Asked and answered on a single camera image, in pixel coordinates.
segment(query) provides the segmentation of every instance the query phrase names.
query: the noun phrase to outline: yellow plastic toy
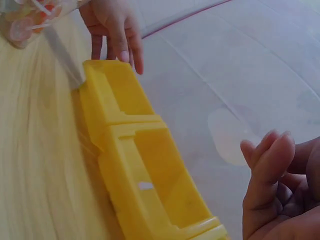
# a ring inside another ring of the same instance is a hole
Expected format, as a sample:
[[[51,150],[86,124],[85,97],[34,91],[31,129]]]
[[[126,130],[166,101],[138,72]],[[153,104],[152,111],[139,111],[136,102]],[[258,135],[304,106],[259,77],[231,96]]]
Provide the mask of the yellow plastic toy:
[[[227,240],[129,64],[89,60],[80,98],[126,240]]]

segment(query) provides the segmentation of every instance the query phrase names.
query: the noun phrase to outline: plastic sheet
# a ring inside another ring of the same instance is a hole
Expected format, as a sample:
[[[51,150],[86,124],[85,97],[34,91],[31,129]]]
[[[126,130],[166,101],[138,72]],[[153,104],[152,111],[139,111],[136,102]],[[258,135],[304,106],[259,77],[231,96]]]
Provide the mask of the plastic sheet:
[[[90,0],[0,0],[0,31],[24,48],[45,27]]]

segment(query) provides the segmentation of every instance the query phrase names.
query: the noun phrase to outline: child's hand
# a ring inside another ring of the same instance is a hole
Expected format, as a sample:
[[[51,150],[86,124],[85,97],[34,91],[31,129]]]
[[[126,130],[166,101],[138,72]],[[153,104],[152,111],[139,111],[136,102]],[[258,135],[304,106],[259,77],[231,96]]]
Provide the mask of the child's hand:
[[[289,133],[276,131],[257,147],[248,141],[241,143],[251,169],[243,200],[244,240],[319,239],[318,143],[315,139],[295,145]]]
[[[100,59],[103,36],[107,37],[107,56],[134,64],[144,71],[143,46],[139,26],[127,0],[91,0],[80,7],[80,14],[92,37],[92,59]]]

